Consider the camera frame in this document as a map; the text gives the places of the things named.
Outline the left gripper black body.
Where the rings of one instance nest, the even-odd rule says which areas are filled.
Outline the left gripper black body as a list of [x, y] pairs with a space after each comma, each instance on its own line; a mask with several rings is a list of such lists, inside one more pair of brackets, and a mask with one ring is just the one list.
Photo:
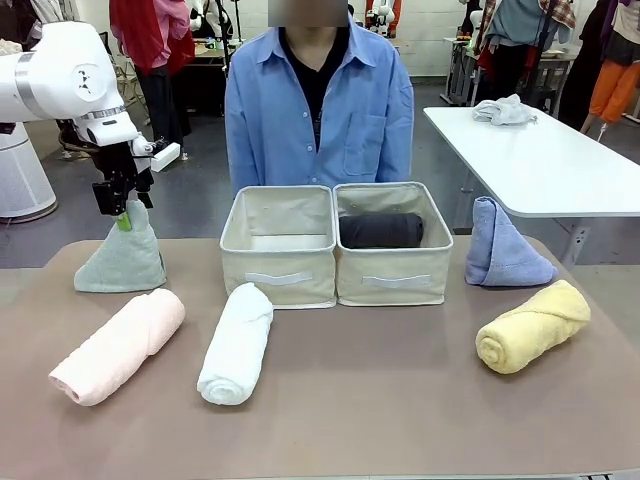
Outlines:
[[97, 147], [90, 157], [101, 172], [103, 181], [111, 181], [114, 186], [129, 197], [138, 186], [153, 185], [153, 176], [148, 156], [136, 156], [128, 143]]

